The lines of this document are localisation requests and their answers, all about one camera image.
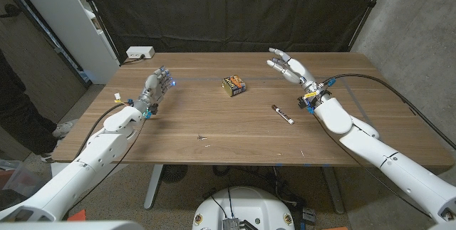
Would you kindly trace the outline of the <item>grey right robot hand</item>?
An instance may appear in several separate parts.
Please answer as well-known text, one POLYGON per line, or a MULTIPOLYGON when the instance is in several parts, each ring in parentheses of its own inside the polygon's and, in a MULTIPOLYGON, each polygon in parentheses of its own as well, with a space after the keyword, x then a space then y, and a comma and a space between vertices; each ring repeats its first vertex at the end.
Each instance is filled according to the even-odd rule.
POLYGON ((280 72, 289 82, 299 84, 307 92, 316 91, 316 79, 298 60, 276 48, 269 48, 269 52, 274 53, 279 58, 268 60, 266 62, 268 66, 280 72))

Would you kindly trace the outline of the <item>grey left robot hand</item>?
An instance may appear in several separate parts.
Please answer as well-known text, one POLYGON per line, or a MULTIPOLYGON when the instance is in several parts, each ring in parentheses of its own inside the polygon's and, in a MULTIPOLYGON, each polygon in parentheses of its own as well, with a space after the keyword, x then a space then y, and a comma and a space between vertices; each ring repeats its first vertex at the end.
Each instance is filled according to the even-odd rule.
POLYGON ((153 74, 149 75, 145 81, 143 91, 134 102, 133 107, 142 113, 157 113, 160 102, 164 99, 165 93, 175 86, 170 71, 162 66, 153 74))

